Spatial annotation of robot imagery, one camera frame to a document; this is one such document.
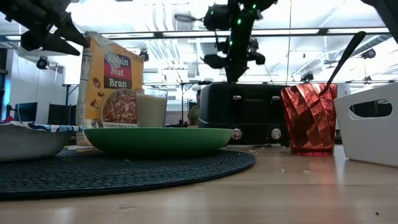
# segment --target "green plate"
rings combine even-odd
[[[96,128],[84,130],[104,152],[136,156],[201,156],[216,152],[231,139],[232,129]]]

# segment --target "wooden table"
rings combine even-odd
[[[398,169],[250,150],[257,164],[220,180],[132,194],[0,202],[0,223],[398,223]]]

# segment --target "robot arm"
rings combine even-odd
[[[80,55],[66,40],[84,47],[89,47],[88,41],[73,24],[69,12],[65,12],[70,0],[1,0],[0,11],[6,15],[6,20],[15,20],[28,28],[21,35],[21,46],[32,51],[39,49]],[[50,29],[57,30],[51,34]]]
[[[228,5],[209,7],[203,23],[208,30],[229,30],[226,42],[217,43],[218,51],[227,54],[206,55],[203,61],[211,68],[225,68],[227,81],[235,83],[248,69],[248,61],[265,64],[265,56],[257,53],[258,42],[251,39],[254,21],[262,19],[261,12],[275,4],[276,0],[229,0]]]
[[[362,0],[374,7],[398,43],[398,1],[397,0]]]

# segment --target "black round placemat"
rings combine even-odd
[[[86,196],[192,184],[254,165],[251,154],[220,151],[189,159],[133,160],[64,150],[39,161],[0,164],[0,200]]]

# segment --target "milk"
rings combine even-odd
[[[164,127],[167,98],[137,94],[137,120],[139,127]]]

